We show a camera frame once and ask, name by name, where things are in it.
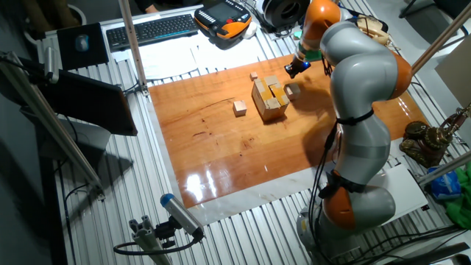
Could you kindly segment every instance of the metal pole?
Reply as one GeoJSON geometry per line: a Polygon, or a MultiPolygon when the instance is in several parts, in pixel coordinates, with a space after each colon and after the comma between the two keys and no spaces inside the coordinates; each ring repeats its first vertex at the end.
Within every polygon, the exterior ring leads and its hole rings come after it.
{"type": "Polygon", "coordinates": [[[123,16],[127,39],[130,40],[132,57],[134,58],[135,68],[138,72],[139,85],[142,87],[143,93],[148,93],[146,75],[144,74],[141,54],[139,53],[138,38],[136,37],[134,23],[132,22],[130,3],[127,0],[119,0],[119,8],[121,9],[121,15],[123,16]]]}
{"type": "Polygon", "coordinates": [[[427,183],[435,180],[437,177],[442,176],[443,174],[447,174],[448,172],[456,169],[459,166],[463,166],[465,163],[471,161],[471,151],[468,151],[464,155],[460,155],[459,157],[453,159],[449,163],[446,163],[443,166],[440,166],[436,171],[428,173],[427,175],[423,176],[419,181],[419,185],[424,187],[427,183]]]}
{"type": "MultiPolygon", "coordinates": [[[[7,59],[21,64],[20,60],[13,53],[9,53],[7,59]]],[[[84,175],[91,185],[102,189],[102,181],[90,166],[87,158],[85,158],[67,130],[60,123],[51,106],[39,91],[39,88],[29,82],[24,70],[7,63],[0,63],[0,70],[3,71],[20,96],[38,116],[41,123],[65,152],[68,159],[77,166],[80,173],[84,175]]]]}
{"type": "Polygon", "coordinates": [[[464,22],[471,16],[471,3],[455,18],[448,28],[428,47],[412,66],[412,75],[414,76],[423,67],[432,56],[445,44],[464,22]]]}

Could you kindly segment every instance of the wooden block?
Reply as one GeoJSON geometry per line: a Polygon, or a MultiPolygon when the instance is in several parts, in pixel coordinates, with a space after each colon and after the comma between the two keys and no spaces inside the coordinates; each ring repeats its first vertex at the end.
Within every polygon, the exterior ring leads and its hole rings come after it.
{"type": "Polygon", "coordinates": [[[233,110],[235,117],[245,116],[245,113],[247,112],[247,106],[245,105],[245,101],[239,100],[234,102],[233,110]]]}
{"type": "Polygon", "coordinates": [[[258,78],[257,72],[250,73],[250,80],[256,80],[258,78]]]}
{"type": "Polygon", "coordinates": [[[252,98],[264,121],[281,117],[289,104],[289,99],[276,76],[256,79],[252,98]]]}
{"type": "Polygon", "coordinates": [[[289,100],[295,100],[300,96],[301,90],[297,83],[286,84],[283,89],[288,96],[289,100]]]}

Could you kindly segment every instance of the brass figurine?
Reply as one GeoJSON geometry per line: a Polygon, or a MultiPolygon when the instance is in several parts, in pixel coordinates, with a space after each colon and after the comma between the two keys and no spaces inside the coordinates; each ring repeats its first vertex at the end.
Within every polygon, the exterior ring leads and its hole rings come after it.
{"type": "Polygon", "coordinates": [[[453,133],[470,114],[471,104],[466,108],[457,108],[456,113],[443,121],[440,127],[430,127],[421,121],[413,121],[407,124],[399,149],[426,169],[438,166],[453,140],[453,133]]]}

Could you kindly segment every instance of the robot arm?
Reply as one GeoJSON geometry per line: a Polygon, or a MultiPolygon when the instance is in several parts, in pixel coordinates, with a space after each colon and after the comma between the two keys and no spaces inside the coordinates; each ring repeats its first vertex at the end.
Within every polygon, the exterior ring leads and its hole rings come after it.
{"type": "Polygon", "coordinates": [[[306,11],[302,37],[298,44],[293,62],[285,66],[291,78],[311,66],[309,63],[321,59],[319,44],[324,32],[342,19],[351,18],[347,10],[341,9],[330,0],[314,0],[306,11]]]}
{"type": "Polygon", "coordinates": [[[313,0],[305,15],[302,37],[291,64],[285,66],[291,78],[311,66],[309,62],[321,60],[321,38],[325,31],[340,21],[356,20],[357,27],[381,45],[389,44],[388,27],[382,21],[352,10],[340,8],[331,0],[313,0]]]}
{"type": "MultiPolygon", "coordinates": [[[[340,120],[367,115],[373,102],[393,99],[410,84],[410,65],[350,22],[329,28],[320,46],[326,60],[335,66],[330,94],[340,120]]],[[[389,192],[367,186],[386,163],[391,138],[374,114],[341,128],[342,145],[330,184],[343,184],[324,195],[324,214],[340,230],[354,233],[380,225],[395,214],[389,192]]]]}
{"type": "Polygon", "coordinates": [[[298,233],[308,249],[315,246],[314,242],[345,239],[395,215],[391,194],[367,185],[386,163],[391,144],[389,130],[373,113],[372,103],[402,94],[411,82],[411,66],[354,23],[342,19],[341,10],[331,1],[313,0],[293,63],[286,66],[291,78],[304,71],[308,52],[322,54],[335,66],[330,95],[342,144],[328,186],[319,194],[322,212],[319,208],[314,215],[302,211],[298,219],[298,233]],[[312,216],[318,216],[319,223],[313,225],[316,221],[312,216]]]}

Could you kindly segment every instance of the black chair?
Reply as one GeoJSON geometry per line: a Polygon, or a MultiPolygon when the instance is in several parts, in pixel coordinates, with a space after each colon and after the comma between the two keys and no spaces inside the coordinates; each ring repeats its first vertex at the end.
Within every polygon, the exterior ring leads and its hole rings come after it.
{"type": "MultiPolygon", "coordinates": [[[[412,7],[412,5],[417,0],[412,0],[411,3],[401,12],[399,18],[405,18],[407,15],[412,15],[417,13],[425,8],[429,8],[433,5],[436,5],[440,10],[447,13],[452,19],[455,19],[461,11],[471,2],[471,0],[433,0],[433,4],[426,5],[418,10],[407,13],[407,11],[412,7]]],[[[464,36],[468,36],[468,31],[464,26],[461,26],[461,31],[463,31],[464,36]]]]}

